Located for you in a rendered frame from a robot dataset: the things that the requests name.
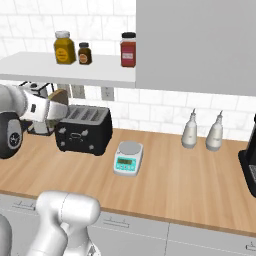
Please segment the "white kitchen scale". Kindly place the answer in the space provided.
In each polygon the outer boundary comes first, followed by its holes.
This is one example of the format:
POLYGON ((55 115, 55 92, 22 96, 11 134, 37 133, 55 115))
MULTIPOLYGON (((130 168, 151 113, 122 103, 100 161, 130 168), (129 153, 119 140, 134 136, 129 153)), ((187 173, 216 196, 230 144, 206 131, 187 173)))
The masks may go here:
POLYGON ((121 176, 136 176, 139 172, 144 146, 136 141, 122 141, 115 153, 113 172, 121 176))

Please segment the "red jar with black lid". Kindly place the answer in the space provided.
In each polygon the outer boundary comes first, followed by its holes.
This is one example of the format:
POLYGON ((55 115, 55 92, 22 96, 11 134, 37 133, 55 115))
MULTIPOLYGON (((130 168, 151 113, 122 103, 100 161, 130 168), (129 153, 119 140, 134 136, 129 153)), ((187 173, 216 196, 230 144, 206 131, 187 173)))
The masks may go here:
POLYGON ((124 32, 120 43, 121 66, 134 67, 136 65, 136 33, 124 32))

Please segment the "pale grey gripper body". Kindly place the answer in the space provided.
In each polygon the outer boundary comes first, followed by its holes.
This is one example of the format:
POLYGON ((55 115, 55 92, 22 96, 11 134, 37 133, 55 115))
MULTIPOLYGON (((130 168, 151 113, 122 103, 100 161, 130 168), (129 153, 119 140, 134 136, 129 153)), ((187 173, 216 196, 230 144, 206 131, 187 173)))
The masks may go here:
POLYGON ((49 100, 46 119, 61 120, 66 117, 67 112, 68 112, 67 105, 49 100))

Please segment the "brown round bread slice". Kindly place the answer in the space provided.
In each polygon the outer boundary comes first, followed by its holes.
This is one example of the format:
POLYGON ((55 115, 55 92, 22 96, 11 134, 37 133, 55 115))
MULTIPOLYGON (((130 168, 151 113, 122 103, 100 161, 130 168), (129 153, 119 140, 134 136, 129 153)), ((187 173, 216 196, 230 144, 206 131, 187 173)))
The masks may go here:
POLYGON ((64 89, 58 89, 48 96, 48 99, 64 105, 68 104, 68 93, 64 89))

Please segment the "yellow spice jar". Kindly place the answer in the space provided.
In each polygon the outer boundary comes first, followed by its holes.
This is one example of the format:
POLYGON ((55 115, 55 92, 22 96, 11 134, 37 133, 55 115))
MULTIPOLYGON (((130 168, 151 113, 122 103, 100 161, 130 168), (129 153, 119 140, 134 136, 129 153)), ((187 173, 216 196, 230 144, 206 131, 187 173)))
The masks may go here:
POLYGON ((68 31, 56 31, 54 43, 55 57, 58 64, 72 64, 76 61, 74 42, 68 31))

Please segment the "black coffee machine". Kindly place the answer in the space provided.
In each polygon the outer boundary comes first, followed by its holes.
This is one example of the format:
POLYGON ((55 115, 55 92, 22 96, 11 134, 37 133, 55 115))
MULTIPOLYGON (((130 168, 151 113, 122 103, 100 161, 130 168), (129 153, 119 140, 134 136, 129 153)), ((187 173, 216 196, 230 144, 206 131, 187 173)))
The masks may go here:
POLYGON ((250 193, 256 198, 256 115, 254 127, 245 150, 238 153, 244 177, 250 193))

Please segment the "white wall shelf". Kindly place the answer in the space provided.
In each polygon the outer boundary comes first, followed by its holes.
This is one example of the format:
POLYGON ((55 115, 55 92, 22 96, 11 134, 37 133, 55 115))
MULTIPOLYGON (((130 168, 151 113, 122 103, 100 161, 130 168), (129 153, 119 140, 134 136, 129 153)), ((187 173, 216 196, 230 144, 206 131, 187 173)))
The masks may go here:
POLYGON ((134 88, 135 68, 121 66, 120 57, 94 55, 90 65, 57 64, 53 53, 18 52, 0 60, 0 80, 134 88))

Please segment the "small brown jar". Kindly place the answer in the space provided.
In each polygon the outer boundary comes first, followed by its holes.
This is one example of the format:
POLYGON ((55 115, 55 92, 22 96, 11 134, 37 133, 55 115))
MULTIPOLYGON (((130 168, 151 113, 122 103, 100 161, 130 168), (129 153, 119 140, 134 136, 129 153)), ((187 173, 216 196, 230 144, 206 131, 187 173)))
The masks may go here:
POLYGON ((92 63, 92 55, 91 50, 89 48, 89 44, 87 42, 81 42, 79 44, 79 51, 78 51, 78 57, 79 57, 79 63, 82 65, 89 65, 92 63))

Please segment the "grey drawer front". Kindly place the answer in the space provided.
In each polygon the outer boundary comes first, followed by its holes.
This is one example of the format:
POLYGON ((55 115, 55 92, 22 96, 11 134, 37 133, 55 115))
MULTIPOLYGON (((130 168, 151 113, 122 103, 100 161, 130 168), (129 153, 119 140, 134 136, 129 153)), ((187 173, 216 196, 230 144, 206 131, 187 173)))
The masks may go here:
POLYGON ((168 227, 166 222, 102 211, 88 232, 102 256, 164 256, 168 227), (110 216, 125 219, 130 228, 104 224, 103 219, 110 216))
POLYGON ((256 256, 246 249, 251 243, 256 238, 170 224, 166 256, 256 256))
POLYGON ((40 218, 36 210, 14 208, 18 200, 36 201, 29 198, 0 194, 0 214, 5 216, 12 227, 11 256, 26 256, 28 249, 37 234, 40 218))

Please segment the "grey wall cupboard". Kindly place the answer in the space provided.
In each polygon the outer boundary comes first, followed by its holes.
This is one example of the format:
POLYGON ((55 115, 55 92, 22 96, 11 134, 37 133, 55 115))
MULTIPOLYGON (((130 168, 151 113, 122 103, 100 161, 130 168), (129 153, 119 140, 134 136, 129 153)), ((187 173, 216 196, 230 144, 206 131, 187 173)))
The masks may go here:
POLYGON ((136 86, 256 96, 256 0, 137 0, 136 86))

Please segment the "grey wall socket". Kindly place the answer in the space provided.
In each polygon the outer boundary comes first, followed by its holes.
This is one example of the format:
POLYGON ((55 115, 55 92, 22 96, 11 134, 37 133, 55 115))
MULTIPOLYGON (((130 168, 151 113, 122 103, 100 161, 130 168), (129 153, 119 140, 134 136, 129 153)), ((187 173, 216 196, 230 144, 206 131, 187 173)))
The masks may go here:
POLYGON ((72 85, 72 95, 74 98, 84 99, 85 90, 83 85, 72 85))
POLYGON ((112 87, 102 87, 101 88, 101 98, 105 101, 114 100, 114 89, 112 87))

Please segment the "black toaster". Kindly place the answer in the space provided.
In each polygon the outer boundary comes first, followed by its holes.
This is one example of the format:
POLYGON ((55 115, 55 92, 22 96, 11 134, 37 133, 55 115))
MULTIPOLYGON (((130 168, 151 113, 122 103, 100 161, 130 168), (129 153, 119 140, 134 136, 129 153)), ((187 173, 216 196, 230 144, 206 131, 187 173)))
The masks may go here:
POLYGON ((55 126, 55 139, 61 151, 100 156, 112 138, 111 112, 106 107, 70 105, 67 116, 55 126), (81 139, 71 139, 80 133, 81 139))

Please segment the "white oil bottle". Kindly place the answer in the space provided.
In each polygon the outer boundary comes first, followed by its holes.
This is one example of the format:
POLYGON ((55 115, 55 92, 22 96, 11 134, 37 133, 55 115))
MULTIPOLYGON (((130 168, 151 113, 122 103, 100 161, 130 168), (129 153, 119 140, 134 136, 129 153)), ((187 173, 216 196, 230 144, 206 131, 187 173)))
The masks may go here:
POLYGON ((222 113, 216 118, 215 123, 211 126, 211 129, 206 137, 206 148, 210 151, 218 151, 222 145, 223 138, 223 125, 222 125, 222 113))
POLYGON ((181 143, 184 148, 192 149, 197 143, 197 123, 196 123, 196 113, 192 111, 190 114, 190 119, 186 123, 181 143))

